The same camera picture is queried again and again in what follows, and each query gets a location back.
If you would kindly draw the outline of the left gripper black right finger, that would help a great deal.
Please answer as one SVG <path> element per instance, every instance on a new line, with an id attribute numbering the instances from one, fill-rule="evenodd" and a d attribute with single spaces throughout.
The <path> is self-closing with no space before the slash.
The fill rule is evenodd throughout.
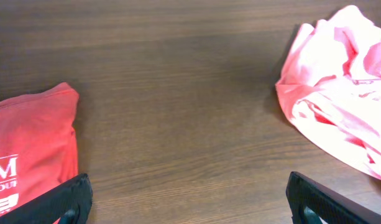
<path id="1" fill-rule="evenodd" d="M 290 173 L 286 196 L 293 224 L 381 223 L 380 214 L 299 172 Z"/>

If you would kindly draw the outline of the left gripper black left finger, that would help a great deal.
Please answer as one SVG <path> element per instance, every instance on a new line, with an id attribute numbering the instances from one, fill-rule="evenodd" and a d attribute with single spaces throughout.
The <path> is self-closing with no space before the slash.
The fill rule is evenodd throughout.
<path id="1" fill-rule="evenodd" d="M 1 216 L 0 224 L 86 224 L 92 204 L 88 174 L 79 174 Z"/>

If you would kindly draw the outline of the pink printed t-shirt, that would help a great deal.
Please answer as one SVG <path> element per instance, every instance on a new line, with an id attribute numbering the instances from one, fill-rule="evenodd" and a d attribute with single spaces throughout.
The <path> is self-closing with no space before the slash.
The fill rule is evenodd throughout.
<path id="1" fill-rule="evenodd" d="M 275 87 L 301 134 L 381 180 L 381 28 L 357 6 L 301 25 Z"/>

